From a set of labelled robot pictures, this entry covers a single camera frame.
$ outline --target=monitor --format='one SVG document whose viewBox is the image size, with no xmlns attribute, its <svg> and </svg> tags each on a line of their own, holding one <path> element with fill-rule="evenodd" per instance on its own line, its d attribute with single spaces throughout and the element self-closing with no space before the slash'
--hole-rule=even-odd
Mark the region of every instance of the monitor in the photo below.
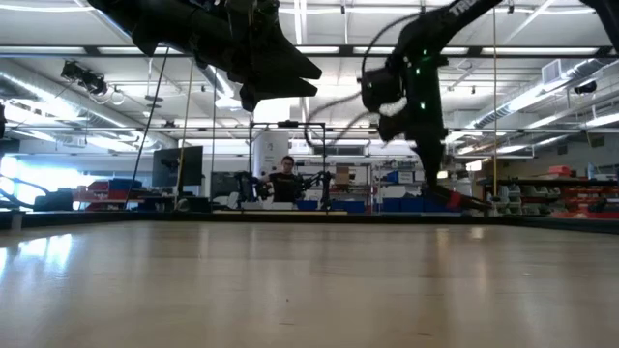
<svg viewBox="0 0 619 348">
<path fill-rule="evenodd" d="M 183 186 L 202 185 L 201 146 L 186 147 L 183 154 Z M 153 154 L 153 187 L 174 188 L 178 182 L 181 149 L 159 150 Z"/>
</svg>

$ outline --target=vertical rod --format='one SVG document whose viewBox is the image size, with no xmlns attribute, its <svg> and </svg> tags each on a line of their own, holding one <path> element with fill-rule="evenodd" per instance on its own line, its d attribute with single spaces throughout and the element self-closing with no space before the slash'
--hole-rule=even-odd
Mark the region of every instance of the vertical rod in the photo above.
<svg viewBox="0 0 619 348">
<path fill-rule="evenodd" d="M 215 104 L 215 100 L 217 99 L 218 73 L 219 69 L 215 68 L 215 85 L 213 86 L 213 132 L 211 133 L 211 178 L 209 178 L 209 197 L 211 202 L 213 202 L 213 170 L 215 170 L 215 124 L 217 122 L 217 105 Z"/>
<path fill-rule="evenodd" d="M 190 87 L 187 92 L 187 104 L 185 105 L 185 123 L 183 125 L 183 140 L 181 141 L 181 162 L 178 169 L 178 178 L 176 181 L 176 198 L 174 206 L 178 205 L 178 199 L 183 192 L 183 176 L 185 168 L 185 138 L 187 137 L 187 121 L 190 117 L 190 101 L 192 100 L 192 84 L 193 84 L 193 60 L 190 60 Z"/>
<path fill-rule="evenodd" d="M 498 129 L 498 117 L 496 115 L 496 109 L 497 104 L 498 104 L 498 100 L 497 100 L 497 55 L 496 55 L 496 8 L 492 9 L 492 24 L 493 24 L 493 30 L 492 30 L 492 38 L 494 40 L 494 170 L 493 170 L 493 174 L 494 174 L 494 196 L 496 197 L 496 193 L 497 193 L 497 175 L 496 175 L 496 168 L 497 168 L 497 150 L 496 148 L 498 147 L 498 143 L 499 143 L 499 139 L 498 139 L 498 135 L 497 135 L 497 129 Z"/>
</svg>

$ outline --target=cardboard box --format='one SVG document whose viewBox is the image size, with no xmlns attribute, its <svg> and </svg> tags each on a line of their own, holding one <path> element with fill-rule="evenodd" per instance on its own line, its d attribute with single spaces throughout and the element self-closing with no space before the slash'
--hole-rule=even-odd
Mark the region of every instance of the cardboard box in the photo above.
<svg viewBox="0 0 619 348">
<path fill-rule="evenodd" d="M 350 168 L 337 167 L 336 168 L 336 185 L 348 185 L 350 184 Z"/>
</svg>

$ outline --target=motion capture camera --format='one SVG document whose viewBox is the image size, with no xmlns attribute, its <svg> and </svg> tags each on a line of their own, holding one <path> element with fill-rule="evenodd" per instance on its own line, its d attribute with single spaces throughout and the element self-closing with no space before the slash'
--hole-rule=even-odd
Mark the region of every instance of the motion capture camera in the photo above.
<svg viewBox="0 0 619 348">
<path fill-rule="evenodd" d="M 100 97 L 107 93 L 105 76 L 83 69 L 76 62 L 65 62 L 60 76 L 69 82 L 77 82 L 93 96 Z"/>
</svg>

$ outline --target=white cylinder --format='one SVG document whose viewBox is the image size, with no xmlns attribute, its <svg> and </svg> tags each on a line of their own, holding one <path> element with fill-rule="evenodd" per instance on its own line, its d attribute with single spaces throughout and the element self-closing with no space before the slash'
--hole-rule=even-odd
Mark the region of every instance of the white cylinder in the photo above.
<svg viewBox="0 0 619 348">
<path fill-rule="evenodd" d="M 288 155 L 287 131 L 264 131 L 253 141 L 253 176 L 261 177 L 277 171 L 281 159 Z"/>
</svg>

